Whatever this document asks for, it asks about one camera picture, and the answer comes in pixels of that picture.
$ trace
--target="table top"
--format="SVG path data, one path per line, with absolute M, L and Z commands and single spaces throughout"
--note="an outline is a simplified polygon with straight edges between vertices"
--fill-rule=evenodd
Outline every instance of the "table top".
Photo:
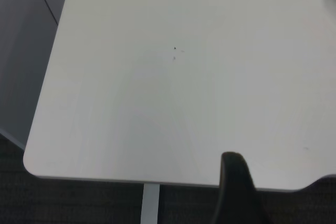
M 24 155 L 41 177 L 215 186 L 336 173 L 324 0 L 66 0 Z

